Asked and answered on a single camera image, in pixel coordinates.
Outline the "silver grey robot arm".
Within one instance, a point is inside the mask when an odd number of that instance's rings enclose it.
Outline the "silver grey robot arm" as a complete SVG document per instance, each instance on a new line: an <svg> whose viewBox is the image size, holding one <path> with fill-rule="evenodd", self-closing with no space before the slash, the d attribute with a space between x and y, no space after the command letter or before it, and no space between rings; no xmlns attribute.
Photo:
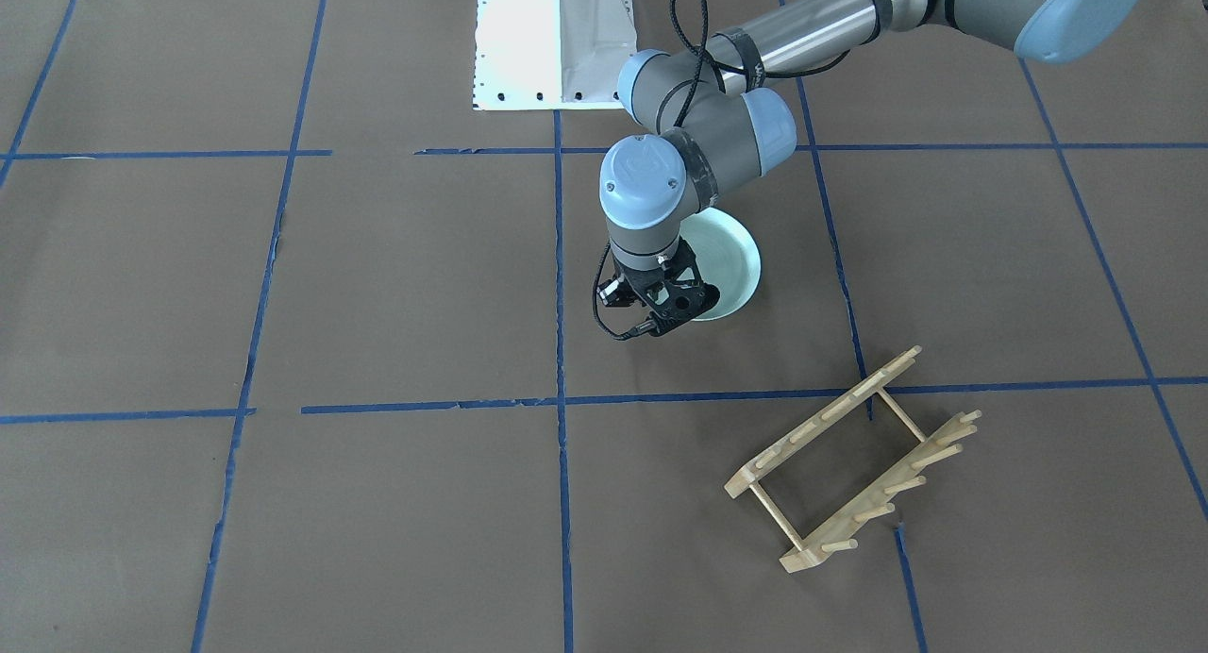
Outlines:
<svg viewBox="0 0 1208 653"><path fill-rule="evenodd" d="M943 25L1022 59L1081 59L1139 0L795 0L747 24L644 49L621 68L617 95L643 132L604 156L598 197L612 278L593 280L593 309L646 308L618 342L660 338L715 309L720 288L683 237L691 215L767 176L797 150L797 119L776 81L825 72L892 31Z"/></svg>

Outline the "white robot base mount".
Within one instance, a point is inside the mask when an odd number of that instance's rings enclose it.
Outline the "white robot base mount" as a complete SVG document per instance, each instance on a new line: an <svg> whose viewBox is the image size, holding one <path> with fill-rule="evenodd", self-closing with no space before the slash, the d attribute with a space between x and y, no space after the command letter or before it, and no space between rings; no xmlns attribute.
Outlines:
<svg viewBox="0 0 1208 653"><path fill-rule="evenodd" d="M633 0L478 0L472 107L617 109Z"/></svg>

